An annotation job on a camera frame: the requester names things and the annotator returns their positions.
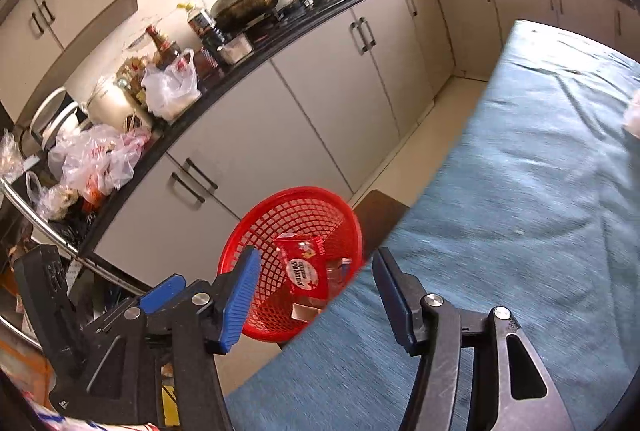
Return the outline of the pink white plastic bags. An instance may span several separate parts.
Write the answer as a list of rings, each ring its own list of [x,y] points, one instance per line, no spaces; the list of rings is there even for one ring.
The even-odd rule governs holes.
[[[46,154],[55,184],[36,186],[32,202],[37,214],[47,221],[61,220],[78,200],[98,209],[112,192],[132,180],[151,137],[148,128],[122,133],[107,124],[58,136]]]

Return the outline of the red plastic mesh basket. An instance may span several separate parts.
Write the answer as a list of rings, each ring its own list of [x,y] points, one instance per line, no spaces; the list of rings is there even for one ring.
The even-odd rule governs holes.
[[[229,236],[218,272],[233,269],[246,247],[260,254],[260,274],[243,333],[284,343],[322,311],[363,266],[360,224],[334,192],[299,186],[256,204]]]

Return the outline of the small tan carton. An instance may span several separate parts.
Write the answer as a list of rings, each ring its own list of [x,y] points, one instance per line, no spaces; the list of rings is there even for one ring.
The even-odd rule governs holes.
[[[325,299],[311,297],[295,297],[292,302],[291,318],[308,324],[314,320],[328,305]]]

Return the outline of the white kitchen base cabinets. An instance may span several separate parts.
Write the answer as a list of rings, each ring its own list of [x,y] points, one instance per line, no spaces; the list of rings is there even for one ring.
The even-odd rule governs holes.
[[[108,200],[81,255],[147,285],[213,277],[262,199],[295,186],[352,199],[452,76],[491,76],[518,19],[634,54],[629,0],[334,0],[209,82]]]

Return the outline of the red torn snack bag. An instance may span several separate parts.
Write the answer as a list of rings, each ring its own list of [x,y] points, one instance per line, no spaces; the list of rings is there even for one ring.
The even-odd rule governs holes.
[[[293,295],[329,298],[326,250],[316,235],[281,234],[275,240],[278,258]]]

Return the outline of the blue towel table cover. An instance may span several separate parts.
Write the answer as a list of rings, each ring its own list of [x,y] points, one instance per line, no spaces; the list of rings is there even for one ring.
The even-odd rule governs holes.
[[[459,310],[506,307],[574,430],[639,425],[639,65],[518,21],[459,143],[382,247]],[[396,341],[372,258],[227,399],[238,430],[403,430],[419,357]],[[454,417],[469,430],[473,352]]]

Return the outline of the dark sauce bottle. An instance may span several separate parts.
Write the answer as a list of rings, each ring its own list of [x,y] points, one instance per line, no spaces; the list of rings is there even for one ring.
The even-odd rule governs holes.
[[[166,34],[163,34],[158,27],[155,27],[154,24],[149,24],[145,28],[145,32],[155,45],[154,65],[158,70],[165,70],[181,57],[181,47],[176,42],[171,41],[171,39],[169,39]]]

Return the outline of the steel lidded pot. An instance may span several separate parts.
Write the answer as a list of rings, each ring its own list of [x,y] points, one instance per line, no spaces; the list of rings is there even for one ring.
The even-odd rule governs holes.
[[[235,32],[276,8],[278,0],[217,0],[210,16],[223,32]]]

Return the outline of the white upper wall cabinet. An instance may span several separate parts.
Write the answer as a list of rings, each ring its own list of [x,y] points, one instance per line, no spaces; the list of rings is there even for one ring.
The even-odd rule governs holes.
[[[138,10],[138,0],[19,0],[1,23],[1,106],[17,124]]]

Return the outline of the white plastic bag on counter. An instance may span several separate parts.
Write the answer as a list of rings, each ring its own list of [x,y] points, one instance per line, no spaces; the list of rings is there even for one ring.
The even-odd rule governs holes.
[[[154,117],[172,123],[201,97],[193,56],[188,48],[164,70],[146,66],[141,85],[146,107]]]

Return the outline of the brown wooden stool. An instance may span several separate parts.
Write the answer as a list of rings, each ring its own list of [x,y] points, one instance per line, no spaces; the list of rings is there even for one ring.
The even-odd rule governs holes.
[[[355,206],[354,212],[362,234],[363,258],[366,261],[408,211],[405,203],[377,189],[370,190]]]

